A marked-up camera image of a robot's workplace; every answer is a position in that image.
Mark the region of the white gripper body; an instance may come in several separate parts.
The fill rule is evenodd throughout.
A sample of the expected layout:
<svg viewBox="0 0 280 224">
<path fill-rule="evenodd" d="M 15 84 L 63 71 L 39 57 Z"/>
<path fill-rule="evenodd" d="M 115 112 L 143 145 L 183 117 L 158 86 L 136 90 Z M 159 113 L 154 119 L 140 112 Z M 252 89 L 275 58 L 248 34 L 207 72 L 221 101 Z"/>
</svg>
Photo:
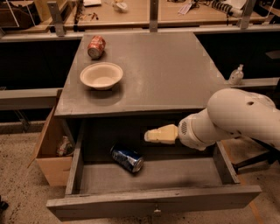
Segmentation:
<svg viewBox="0 0 280 224">
<path fill-rule="evenodd" d="M 221 129 L 210 120 L 207 109 L 191 114 L 178 124 L 179 141 L 192 149 L 203 151 L 206 147 L 221 140 Z"/>
</svg>

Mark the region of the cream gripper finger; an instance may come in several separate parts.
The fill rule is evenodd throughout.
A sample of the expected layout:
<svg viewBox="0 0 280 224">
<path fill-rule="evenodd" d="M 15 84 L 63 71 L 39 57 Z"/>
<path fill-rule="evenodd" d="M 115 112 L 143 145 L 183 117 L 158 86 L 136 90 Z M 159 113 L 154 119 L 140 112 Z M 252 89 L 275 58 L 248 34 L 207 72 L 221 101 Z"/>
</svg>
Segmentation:
<svg viewBox="0 0 280 224">
<path fill-rule="evenodd" d="M 174 124 L 147 130 L 144 134 L 144 140 L 150 143 L 174 144 L 177 138 L 178 127 Z"/>
</svg>

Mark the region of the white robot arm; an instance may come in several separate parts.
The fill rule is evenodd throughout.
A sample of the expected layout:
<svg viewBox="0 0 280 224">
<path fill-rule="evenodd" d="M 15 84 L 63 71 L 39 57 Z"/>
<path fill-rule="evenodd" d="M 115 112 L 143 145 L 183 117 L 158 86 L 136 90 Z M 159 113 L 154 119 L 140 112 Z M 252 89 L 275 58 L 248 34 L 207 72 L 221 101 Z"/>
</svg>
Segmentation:
<svg viewBox="0 0 280 224">
<path fill-rule="evenodd" d="M 267 96 L 236 88 L 214 93 L 206 108 L 169 124 L 146 131 L 151 143 L 183 145 L 203 151 L 225 139 L 239 136 L 254 138 L 280 150 L 280 110 Z"/>
</svg>

